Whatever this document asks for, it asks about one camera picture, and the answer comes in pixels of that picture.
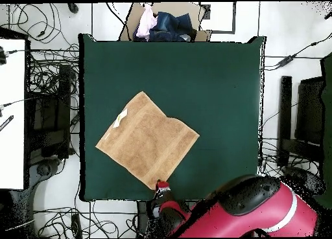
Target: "clothing pile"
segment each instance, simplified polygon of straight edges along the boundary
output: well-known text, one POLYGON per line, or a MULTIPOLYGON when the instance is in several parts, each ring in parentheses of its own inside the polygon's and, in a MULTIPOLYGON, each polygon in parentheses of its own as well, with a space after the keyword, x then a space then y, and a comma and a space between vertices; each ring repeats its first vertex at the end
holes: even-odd
POLYGON ((158 12, 155 16, 151 6, 145 11, 134 31, 134 41, 191 41, 195 36, 189 14, 174 17, 170 13, 158 12))

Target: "pink cloth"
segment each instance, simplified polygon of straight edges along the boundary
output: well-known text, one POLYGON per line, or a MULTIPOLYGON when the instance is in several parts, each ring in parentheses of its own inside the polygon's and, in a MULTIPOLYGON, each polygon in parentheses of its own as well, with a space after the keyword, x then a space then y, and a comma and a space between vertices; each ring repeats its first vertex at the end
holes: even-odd
POLYGON ((140 38, 149 39, 150 29, 157 25, 157 18, 153 17, 153 11, 150 5, 145 5, 145 11, 139 21, 136 36, 140 38))

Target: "towel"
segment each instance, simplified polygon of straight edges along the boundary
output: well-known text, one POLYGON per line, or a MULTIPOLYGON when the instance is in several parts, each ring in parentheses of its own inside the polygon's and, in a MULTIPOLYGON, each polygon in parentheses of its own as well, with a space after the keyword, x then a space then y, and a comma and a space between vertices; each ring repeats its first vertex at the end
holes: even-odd
POLYGON ((168 180, 198 137, 197 132, 180 120, 167 117, 140 92, 96 147, 154 190, 159 179, 168 180))

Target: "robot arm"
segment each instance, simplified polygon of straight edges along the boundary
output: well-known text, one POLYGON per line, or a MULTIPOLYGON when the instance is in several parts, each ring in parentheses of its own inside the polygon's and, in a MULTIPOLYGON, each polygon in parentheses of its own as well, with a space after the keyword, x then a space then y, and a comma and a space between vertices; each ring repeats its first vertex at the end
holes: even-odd
POLYGON ((172 198, 167 182, 158 182, 148 207, 160 222, 158 236, 172 238, 241 237, 255 229, 270 236, 312 236, 319 221, 306 202, 274 177, 234 179, 191 211, 172 198))

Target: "green tablecloth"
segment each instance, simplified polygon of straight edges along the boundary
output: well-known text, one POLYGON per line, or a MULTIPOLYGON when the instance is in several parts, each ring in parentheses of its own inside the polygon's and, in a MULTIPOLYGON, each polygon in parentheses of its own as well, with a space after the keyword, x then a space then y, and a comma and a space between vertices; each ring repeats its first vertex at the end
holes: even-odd
POLYGON ((200 134, 169 178, 176 198, 201 199, 235 177, 257 172, 263 38, 252 43, 96 42, 88 35, 79 39, 80 68, 84 67, 81 199, 153 196, 95 147, 140 91, 168 117, 182 120, 200 134))

